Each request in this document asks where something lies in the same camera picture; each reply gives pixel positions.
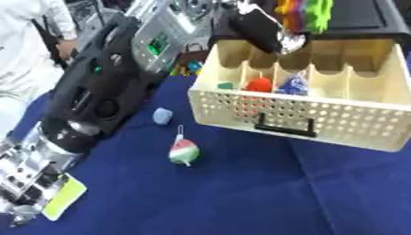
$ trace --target green block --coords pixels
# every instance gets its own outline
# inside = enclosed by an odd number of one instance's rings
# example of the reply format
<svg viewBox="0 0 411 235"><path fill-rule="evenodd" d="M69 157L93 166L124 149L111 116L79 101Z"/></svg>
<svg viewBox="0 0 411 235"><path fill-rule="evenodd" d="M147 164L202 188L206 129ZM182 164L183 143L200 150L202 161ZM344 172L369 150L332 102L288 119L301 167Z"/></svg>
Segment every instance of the green block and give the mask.
<svg viewBox="0 0 411 235"><path fill-rule="evenodd" d="M222 83L222 84L218 84L218 89L226 89L226 90L232 90L234 89L234 85L233 83Z"/></svg>

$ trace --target rainbow toy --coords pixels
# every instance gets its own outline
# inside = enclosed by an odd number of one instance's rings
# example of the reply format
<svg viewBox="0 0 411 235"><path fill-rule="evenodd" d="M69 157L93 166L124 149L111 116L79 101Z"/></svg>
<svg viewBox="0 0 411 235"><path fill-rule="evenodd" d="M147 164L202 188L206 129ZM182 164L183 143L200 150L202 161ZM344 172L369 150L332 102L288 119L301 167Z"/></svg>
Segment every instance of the rainbow toy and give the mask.
<svg viewBox="0 0 411 235"><path fill-rule="evenodd" d="M328 28L333 5L333 0L279 0L275 13L283 16L283 25L290 31L322 33Z"/></svg>

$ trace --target spinning top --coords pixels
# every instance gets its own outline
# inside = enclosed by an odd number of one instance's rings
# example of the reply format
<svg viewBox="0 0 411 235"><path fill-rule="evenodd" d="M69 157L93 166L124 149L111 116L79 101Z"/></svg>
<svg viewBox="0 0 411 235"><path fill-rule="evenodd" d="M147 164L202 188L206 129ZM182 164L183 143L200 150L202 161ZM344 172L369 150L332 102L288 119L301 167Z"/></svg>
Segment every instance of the spinning top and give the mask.
<svg viewBox="0 0 411 235"><path fill-rule="evenodd" d="M191 166L191 162L198 158L200 150L190 140L186 140L183 134L183 125L178 126L177 137L169 153L170 161L176 164Z"/></svg>

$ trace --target red ball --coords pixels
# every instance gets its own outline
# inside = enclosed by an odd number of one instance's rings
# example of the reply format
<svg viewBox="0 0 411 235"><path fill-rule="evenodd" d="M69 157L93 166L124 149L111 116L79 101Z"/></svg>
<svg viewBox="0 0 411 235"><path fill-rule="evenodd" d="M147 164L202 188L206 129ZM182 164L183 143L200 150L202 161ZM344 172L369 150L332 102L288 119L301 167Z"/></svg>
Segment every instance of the red ball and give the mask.
<svg viewBox="0 0 411 235"><path fill-rule="evenodd" d="M272 91L272 82L266 77L254 78L247 84L245 90L270 93Z"/></svg>

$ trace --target basket handle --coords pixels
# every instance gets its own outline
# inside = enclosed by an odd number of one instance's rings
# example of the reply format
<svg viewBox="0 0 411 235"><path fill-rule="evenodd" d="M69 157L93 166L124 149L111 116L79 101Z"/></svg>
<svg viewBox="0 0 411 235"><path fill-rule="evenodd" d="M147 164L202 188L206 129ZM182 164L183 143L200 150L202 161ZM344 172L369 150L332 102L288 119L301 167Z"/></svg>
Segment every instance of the basket handle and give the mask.
<svg viewBox="0 0 411 235"><path fill-rule="evenodd" d="M259 123L255 124L254 128L259 129L259 130L268 130L268 131L280 132L284 134L292 134L292 135L305 136L305 137L311 137L311 138L315 138L317 136L317 134L314 132L314 119L313 118L307 119L307 122L308 122L307 130L271 127L271 126L265 125L264 120L265 120L265 114L260 113Z"/></svg>

